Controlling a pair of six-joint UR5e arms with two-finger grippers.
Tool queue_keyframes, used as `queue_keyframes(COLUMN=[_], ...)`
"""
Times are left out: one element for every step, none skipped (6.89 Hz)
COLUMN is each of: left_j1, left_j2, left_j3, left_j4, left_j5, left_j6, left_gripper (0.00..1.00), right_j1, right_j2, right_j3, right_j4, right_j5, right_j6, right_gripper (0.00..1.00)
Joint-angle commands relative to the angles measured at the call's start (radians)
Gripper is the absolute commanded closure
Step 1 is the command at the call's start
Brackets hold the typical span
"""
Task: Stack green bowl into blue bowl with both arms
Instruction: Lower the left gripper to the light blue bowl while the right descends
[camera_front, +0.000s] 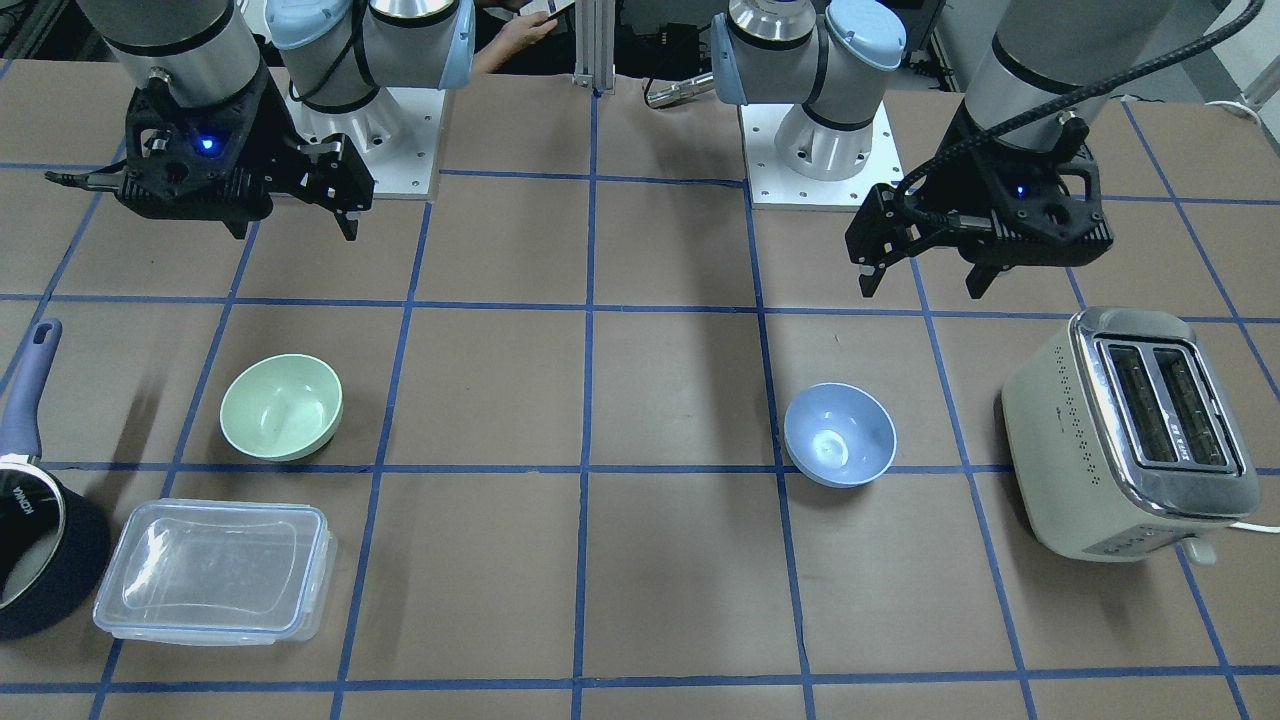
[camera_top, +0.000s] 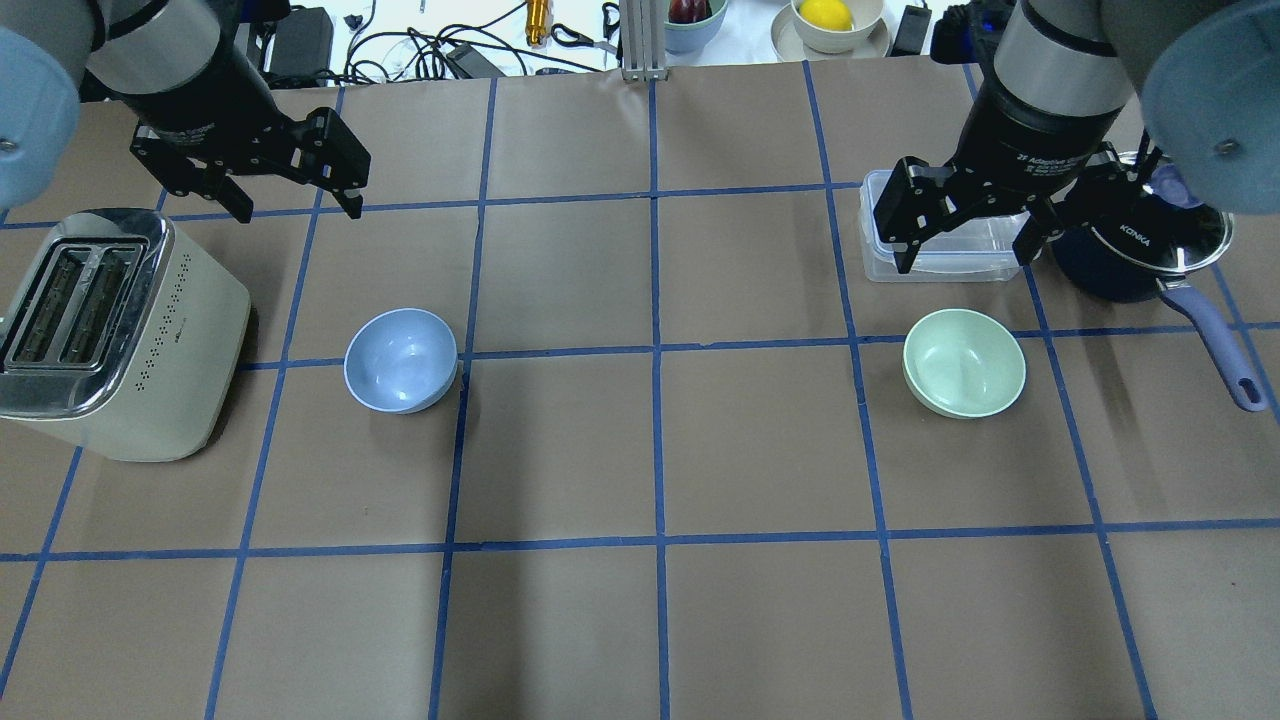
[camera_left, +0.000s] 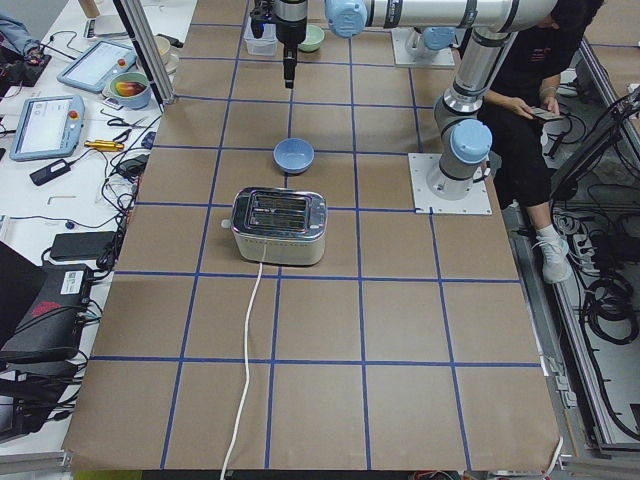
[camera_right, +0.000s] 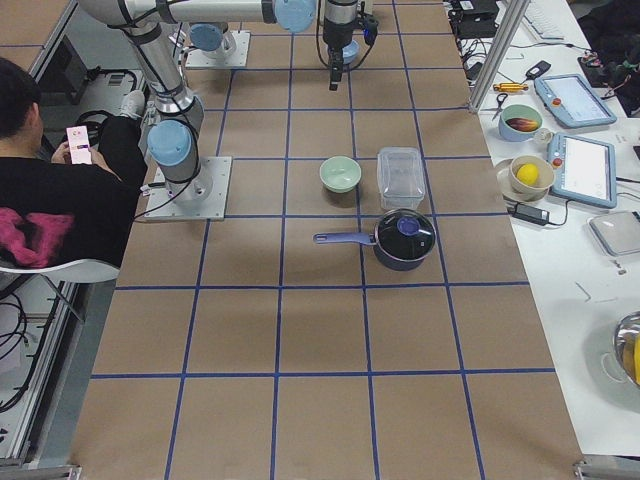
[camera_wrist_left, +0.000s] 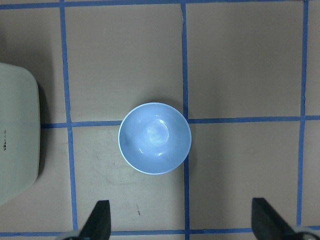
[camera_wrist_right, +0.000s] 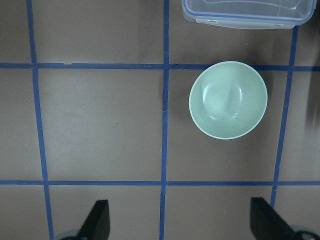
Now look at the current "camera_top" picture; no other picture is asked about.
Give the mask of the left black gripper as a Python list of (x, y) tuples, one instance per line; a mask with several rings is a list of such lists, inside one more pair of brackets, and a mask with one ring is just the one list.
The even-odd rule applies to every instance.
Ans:
[(253, 200), (237, 177), (275, 176), (329, 192), (342, 211), (364, 214), (371, 155), (334, 108), (301, 118), (276, 105), (132, 105), (131, 152), (164, 190), (201, 196), (241, 224)]

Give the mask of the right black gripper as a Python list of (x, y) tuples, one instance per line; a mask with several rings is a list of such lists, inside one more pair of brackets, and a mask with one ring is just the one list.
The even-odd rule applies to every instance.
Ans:
[(1110, 142), (1053, 158), (972, 140), (942, 167), (920, 158), (897, 160), (876, 201), (874, 222), (896, 272), (905, 275), (940, 225), (1027, 213), (1012, 251), (1020, 266), (1029, 266), (1070, 225), (1097, 222), (1130, 201), (1132, 167)]

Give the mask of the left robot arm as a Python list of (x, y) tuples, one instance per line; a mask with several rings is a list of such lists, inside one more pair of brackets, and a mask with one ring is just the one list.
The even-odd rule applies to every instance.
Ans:
[(371, 156), (333, 108), (302, 120), (206, 1), (5, 1), (3, 208), (52, 183), (81, 114), (81, 82), (100, 82), (137, 117), (131, 154), (173, 196), (197, 195), (250, 222), (241, 176), (276, 176), (364, 213)]

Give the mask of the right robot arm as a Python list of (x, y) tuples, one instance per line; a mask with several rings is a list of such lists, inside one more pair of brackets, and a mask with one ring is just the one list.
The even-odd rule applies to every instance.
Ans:
[(1277, 211), (1275, 1), (1019, 1), (955, 154), (892, 169), (874, 208), (899, 273), (937, 234), (1028, 214), (1027, 265), (1050, 240), (1101, 215), (1053, 196), (1080, 178), (1132, 97), (1146, 133), (1193, 197), (1222, 211)]

